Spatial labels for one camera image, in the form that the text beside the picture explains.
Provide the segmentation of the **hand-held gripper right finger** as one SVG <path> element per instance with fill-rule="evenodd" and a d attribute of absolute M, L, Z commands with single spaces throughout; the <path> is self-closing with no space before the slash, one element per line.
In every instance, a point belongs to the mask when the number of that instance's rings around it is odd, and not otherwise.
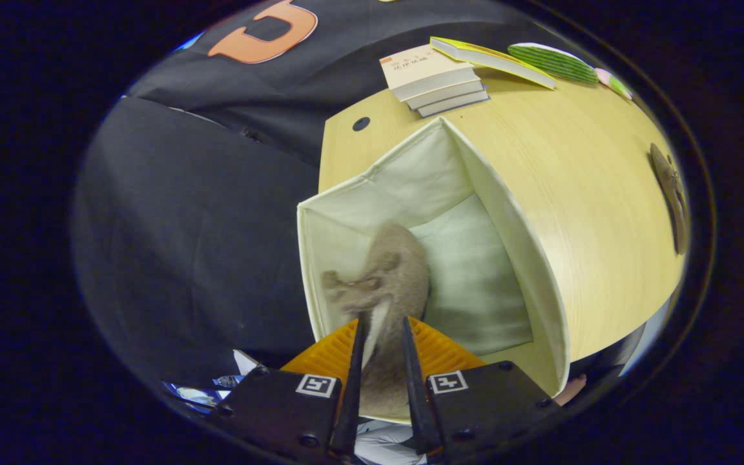
<path fill-rule="evenodd" d="M 511 361 L 486 363 L 405 317 L 406 389 L 417 453 L 429 461 L 490 461 L 534 439 L 561 407 Z"/>

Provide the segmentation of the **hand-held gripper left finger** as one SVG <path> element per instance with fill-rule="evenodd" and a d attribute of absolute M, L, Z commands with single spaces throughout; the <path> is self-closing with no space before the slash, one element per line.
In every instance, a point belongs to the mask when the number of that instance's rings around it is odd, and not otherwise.
<path fill-rule="evenodd" d="M 367 329 L 352 320 L 280 369 L 257 365 L 209 422 L 275 462 L 349 462 Z"/>

